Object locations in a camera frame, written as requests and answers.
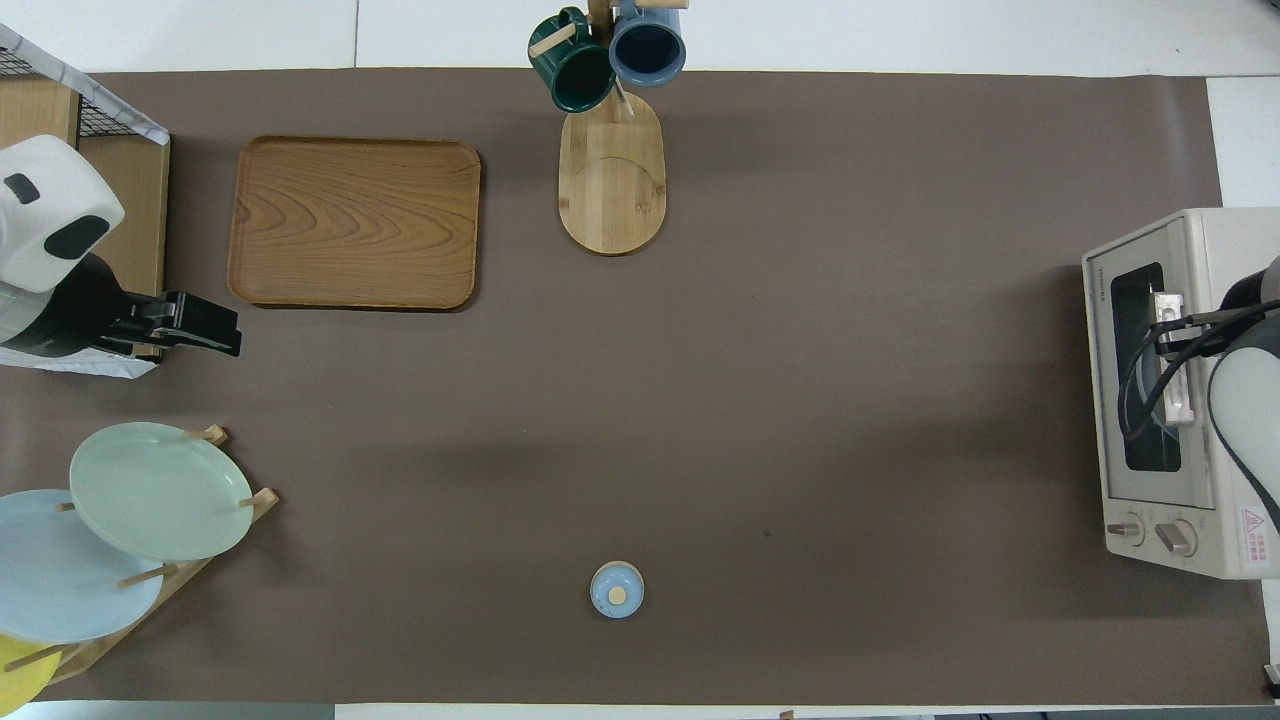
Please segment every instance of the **light blue plate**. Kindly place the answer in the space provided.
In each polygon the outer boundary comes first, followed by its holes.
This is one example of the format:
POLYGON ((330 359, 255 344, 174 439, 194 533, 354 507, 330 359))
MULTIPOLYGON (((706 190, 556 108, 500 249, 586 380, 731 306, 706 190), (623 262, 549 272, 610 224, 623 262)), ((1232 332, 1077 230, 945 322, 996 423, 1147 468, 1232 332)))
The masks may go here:
POLYGON ((52 644, 100 638, 142 618, 160 594, 161 578, 115 587, 156 564, 56 510, 70 500, 61 489, 0 497, 0 633, 52 644))

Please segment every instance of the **small blue lid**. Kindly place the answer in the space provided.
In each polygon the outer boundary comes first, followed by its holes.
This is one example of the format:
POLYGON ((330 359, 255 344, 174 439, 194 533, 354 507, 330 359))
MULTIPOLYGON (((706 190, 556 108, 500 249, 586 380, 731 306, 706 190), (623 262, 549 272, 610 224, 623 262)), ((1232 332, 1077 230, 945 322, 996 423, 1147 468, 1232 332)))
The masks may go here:
POLYGON ((591 578, 591 605, 605 618, 630 618, 641 602, 644 578, 630 562, 605 562, 591 578))

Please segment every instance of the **light green plate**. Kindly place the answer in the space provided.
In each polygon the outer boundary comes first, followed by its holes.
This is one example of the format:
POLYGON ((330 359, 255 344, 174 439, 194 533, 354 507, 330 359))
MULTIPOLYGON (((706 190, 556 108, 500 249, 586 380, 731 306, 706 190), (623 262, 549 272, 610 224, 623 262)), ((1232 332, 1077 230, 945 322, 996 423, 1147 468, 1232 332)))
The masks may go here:
POLYGON ((125 423, 101 429, 72 457, 72 500, 113 546, 159 561, 212 557, 248 532, 253 493, 223 451, 179 428, 125 423))

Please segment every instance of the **toaster oven knob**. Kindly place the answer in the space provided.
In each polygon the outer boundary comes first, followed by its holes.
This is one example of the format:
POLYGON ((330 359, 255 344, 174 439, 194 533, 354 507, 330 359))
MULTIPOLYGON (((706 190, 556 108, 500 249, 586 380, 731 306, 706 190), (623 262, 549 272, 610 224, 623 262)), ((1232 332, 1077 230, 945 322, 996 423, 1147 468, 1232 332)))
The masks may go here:
POLYGON ((1120 518, 1119 523, 1111 523, 1107 525, 1108 536, 1120 536, 1129 541, 1129 544, 1138 547, 1144 539, 1147 539, 1147 530, 1142 527, 1142 518, 1134 515, 1133 512, 1125 512, 1120 518))
POLYGON ((1156 525, 1156 537, 1165 543, 1169 552, 1179 557, 1190 557, 1196 553, 1196 529, 1187 520, 1156 525))

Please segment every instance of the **green mug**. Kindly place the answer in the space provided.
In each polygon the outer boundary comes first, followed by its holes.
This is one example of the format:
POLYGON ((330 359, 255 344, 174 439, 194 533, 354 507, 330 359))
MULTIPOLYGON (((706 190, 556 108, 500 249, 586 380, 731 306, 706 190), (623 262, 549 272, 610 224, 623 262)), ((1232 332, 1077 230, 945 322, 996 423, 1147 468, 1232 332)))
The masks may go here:
POLYGON ((577 8, 564 8, 547 18, 529 36, 529 45, 557 31, 573 26, 576 32, 529 61, 552 91, 552 102, 566 113, 582 113, 595 108, 613 90, 613 65, 609 49, 591 38, 586 15, 577 8))

